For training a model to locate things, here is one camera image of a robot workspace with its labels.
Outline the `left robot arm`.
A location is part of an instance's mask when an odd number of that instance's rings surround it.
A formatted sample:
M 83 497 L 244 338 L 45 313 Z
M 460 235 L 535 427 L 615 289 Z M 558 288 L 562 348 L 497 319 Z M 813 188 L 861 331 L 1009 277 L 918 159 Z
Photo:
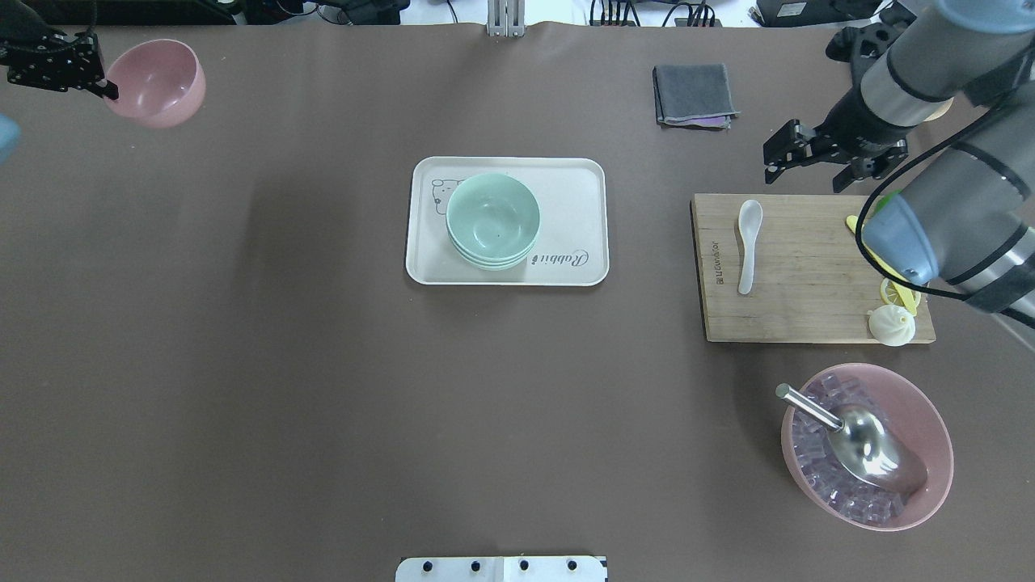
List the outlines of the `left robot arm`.
M 55 92 L 87 90 L 101 99 L 119 99 L 119 87 L 106 78 L 93 2 L 90 22 L 73 37 L 45 22 L 22 1 L 1 7 L 1 64 L 11 84 Z

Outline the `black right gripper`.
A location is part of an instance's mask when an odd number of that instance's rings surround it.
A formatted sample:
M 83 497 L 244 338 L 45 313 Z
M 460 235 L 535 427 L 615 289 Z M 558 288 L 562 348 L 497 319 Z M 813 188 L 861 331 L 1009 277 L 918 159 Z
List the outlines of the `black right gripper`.
M 840 163 L 844 169 L 832 178 L 835 194 L 866 179 L 884 179 L 908 158 L 905 139 L 877 143 L 859 135 L 821 133 L 799 119 L 783 123 L 763 144 L 765 184 L 773 184 L 783 171 L 814 165 L 816 161 Z

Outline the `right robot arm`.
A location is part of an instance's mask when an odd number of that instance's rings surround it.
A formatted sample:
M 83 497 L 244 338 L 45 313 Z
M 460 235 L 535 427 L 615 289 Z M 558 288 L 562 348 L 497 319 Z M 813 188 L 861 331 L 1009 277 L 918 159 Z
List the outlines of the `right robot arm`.
M 1016 210 L 1033 196 L 1033 4 L 935 1 L 862 74 L 815 129 L 790 120 L 766 140 L 766 181 L 817 162 L 833 179 L 890 184 L 913 167 L 906 137 L 965 93 L 986 114 L 943 140 L 898 194 L 859 217 L 856 242 L 882 275 L 923 293 L 1033 325 L 1033 228 Z

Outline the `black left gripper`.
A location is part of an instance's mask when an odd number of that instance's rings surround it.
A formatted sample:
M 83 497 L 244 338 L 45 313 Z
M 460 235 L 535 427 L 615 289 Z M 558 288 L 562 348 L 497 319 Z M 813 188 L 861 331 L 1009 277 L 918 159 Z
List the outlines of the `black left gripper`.
M 6 43 L 6 78 L 11 84 L 51 91 L 88 90 L 101 99 L 119 99 L 119 87 L 106 78 L 99 38 L 82 31 L 68 40 L 51 33 L 33 41 Z

